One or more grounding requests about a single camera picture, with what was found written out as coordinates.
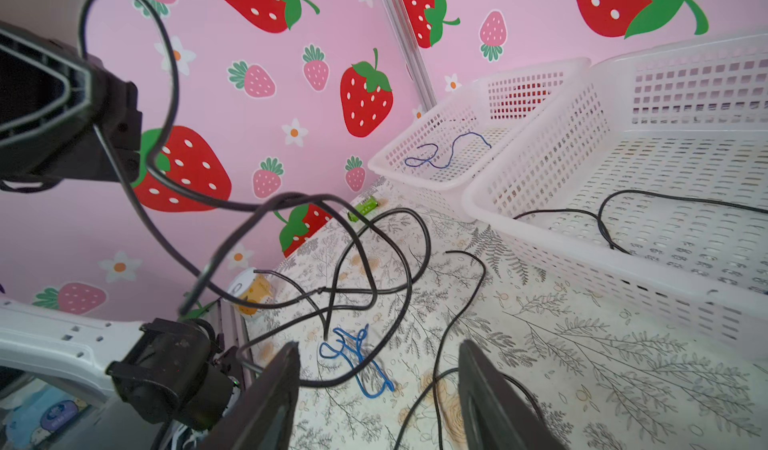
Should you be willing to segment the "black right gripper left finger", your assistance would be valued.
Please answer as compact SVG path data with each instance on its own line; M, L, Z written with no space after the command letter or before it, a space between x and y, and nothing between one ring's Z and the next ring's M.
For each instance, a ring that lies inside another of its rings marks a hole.
M234 409L199 445L201 450L289 448L298 403L300 354L290 342L272 359Z

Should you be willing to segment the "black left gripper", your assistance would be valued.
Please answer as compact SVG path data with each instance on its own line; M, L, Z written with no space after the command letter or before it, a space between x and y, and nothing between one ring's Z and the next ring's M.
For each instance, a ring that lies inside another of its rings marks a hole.
M41 180L116 182L95 130L129 177L139 173L138 89L90 56L29 30L1 24L1 174ZM98 100L93 105L93 78Z

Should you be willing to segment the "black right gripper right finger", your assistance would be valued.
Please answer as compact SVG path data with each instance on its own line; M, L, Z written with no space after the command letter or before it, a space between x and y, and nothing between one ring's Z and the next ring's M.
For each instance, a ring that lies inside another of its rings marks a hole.
M545 422L474 342L459 348L461 412L470 449L561 449Z

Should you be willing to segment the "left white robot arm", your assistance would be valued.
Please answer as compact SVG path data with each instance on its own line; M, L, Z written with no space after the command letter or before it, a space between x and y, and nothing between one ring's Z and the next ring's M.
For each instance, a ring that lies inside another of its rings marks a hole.
M139 166L137 89L59 42L1 27L1 187L47 191L65 180L114 182ZM111 159L104 144L115 146ZM219 342L206 322L98 321L84 287L62 290L61 312L1 301L1 363L70 383L91 403L119 398L147 422L212 428L240 395L215 365Z

